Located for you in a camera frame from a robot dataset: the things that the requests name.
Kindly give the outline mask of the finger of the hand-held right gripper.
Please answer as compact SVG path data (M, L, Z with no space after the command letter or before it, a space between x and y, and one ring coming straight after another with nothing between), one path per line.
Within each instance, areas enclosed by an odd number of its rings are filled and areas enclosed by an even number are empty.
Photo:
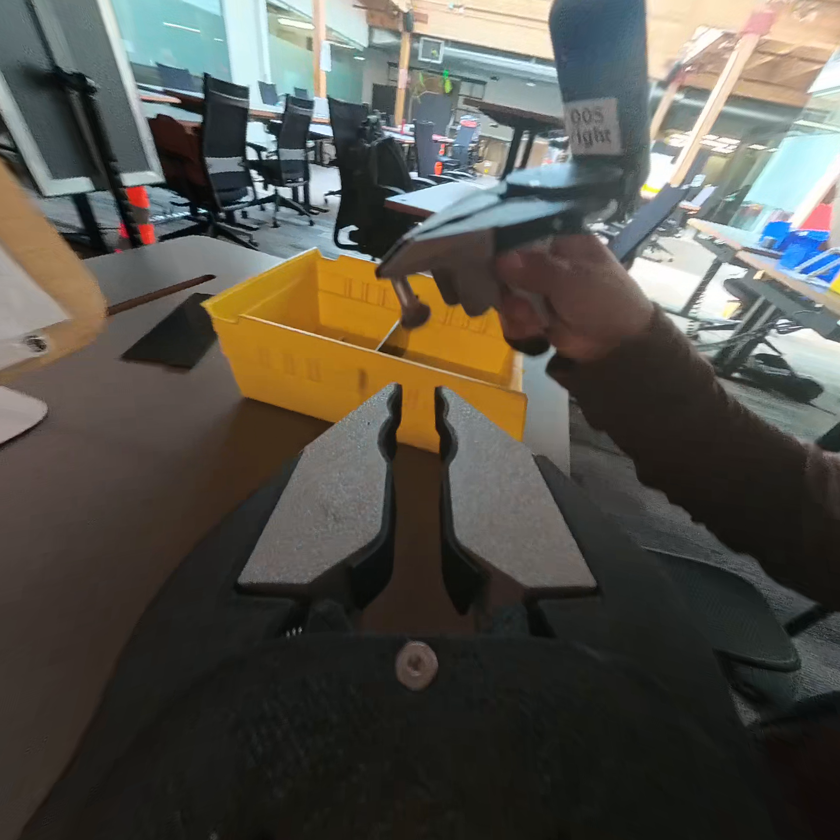
M375 270L381 280L458 266L478 267L573 223L573 201L559 196L475 191L402 236Z
M499 310L496 245L493 232L447 236L425 245L427 271L445 304L461 307L471 318Z

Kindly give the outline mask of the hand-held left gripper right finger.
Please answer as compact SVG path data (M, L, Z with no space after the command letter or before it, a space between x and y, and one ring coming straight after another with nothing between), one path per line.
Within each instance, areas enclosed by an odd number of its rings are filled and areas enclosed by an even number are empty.
M531 449L446 386L435 389L444 587L456 612L596 593Z

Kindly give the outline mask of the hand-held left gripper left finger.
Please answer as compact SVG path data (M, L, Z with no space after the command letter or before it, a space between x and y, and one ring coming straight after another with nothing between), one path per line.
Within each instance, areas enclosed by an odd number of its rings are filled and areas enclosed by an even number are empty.
M391 383L302 450L239 574L241 592L362 610L384 590L402 408L403 388Z

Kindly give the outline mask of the steel bolt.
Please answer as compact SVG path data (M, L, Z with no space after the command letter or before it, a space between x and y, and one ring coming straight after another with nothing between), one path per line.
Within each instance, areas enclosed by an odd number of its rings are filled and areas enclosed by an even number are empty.
M391 285L401 309L401 326L414 331L427 323L431 316L430 307L421 301L404 276L391 279Z

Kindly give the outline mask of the yellow plastic bin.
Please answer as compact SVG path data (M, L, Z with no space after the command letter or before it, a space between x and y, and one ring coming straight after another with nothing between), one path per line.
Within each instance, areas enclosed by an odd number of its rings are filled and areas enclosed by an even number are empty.
M402 387L399 443L438 452L436 388L456 392L521 441L528 398L522 356L498 315L450 307L430 276L409 281L431 310L400 325L391 285L374 263L310 248L208 299L222 352L242 396L337 423L387 385Z

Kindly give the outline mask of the person's right forearm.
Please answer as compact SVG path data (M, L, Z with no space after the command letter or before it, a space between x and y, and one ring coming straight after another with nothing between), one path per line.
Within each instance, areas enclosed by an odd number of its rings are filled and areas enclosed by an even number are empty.
M775 581L839 608L838 455L762 420L729 395L658 308L600 360L556 355L547 372L589 425L731 550Z

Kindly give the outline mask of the person's right hand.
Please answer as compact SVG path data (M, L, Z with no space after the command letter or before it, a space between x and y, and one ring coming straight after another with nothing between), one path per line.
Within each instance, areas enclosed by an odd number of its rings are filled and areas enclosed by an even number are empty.
M648 330L655 306L591 234L552 238L496 258L499 317L507 340L539 340L590 362Z

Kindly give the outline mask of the dark office desk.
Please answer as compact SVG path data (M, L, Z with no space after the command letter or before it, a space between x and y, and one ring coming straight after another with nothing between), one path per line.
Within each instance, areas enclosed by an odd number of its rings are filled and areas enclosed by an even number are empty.
M456 181L425 187L424 189L389 197L384 202L387 211L414 221L425 219L496 187L499 180L483 178L475 181Z

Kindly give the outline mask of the office chair with dark jacket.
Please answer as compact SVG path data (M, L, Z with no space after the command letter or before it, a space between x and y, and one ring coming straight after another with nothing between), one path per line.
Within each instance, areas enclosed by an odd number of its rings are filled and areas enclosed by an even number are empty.
M416 220L385 206L433 183L412 178L397 140L366 105L328 97L340 177L340 204L332 241L336 248L382 258Z

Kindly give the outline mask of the blue office chair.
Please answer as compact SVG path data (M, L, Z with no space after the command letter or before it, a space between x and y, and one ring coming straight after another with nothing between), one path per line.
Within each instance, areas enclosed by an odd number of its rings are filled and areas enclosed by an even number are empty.
M463 119L458 126L456 136L451 143L442 143L439 147L436 175L465 177L476 175L476 136L479 123L476 119Z

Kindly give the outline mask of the shiny silver pouch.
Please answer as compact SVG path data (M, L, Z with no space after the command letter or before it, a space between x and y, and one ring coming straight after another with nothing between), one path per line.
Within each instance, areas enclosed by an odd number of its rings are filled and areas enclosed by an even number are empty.
M177 371L195 368L217 342L204 307L211 295L197 292L174 308L121 355L121 361L155 364Z

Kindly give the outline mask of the blue plastic bin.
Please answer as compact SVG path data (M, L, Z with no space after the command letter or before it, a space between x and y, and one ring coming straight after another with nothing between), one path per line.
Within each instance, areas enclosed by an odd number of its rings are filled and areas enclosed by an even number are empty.
M839 272L838 249L829 248L830 237L829 229L794 229L790 222L777 220L765 225L759 245L777 253L780 268L830 285Z

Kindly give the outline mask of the orange traffic cone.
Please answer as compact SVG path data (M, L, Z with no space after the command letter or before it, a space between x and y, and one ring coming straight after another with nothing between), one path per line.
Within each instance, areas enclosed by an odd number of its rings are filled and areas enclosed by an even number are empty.
M126 197L130 204L133 221L138 228L140 242L142 245L156 244L154 226L151 222L151 200L145 186L128 187L125 190ZM124 222L119 225L119 238L117 251L131 248L128 229Z

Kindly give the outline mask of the instruction sheet on stand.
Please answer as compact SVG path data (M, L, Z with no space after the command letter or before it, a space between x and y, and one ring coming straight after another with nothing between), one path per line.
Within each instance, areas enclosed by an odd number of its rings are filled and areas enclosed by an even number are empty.
M1 370L1 444L19 438L47 416L47 404L9 383L87 346L102 331L106 301L95 277L46 220L15 175L1 165L1 247L65 311L69 320L47 330L52 351Z

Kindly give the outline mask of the printed instruction sheet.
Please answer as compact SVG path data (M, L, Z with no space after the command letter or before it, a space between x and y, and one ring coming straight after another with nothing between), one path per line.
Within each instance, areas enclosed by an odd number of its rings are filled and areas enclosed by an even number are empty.
M1 247L1 370L53 349L47 330L69 320L62 307Z

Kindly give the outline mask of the framed grey pin board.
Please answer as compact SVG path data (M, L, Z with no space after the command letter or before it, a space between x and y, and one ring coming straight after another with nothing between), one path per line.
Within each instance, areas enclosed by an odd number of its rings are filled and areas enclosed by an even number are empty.
M43 197L163 182L110 2L1 2L1 112Z

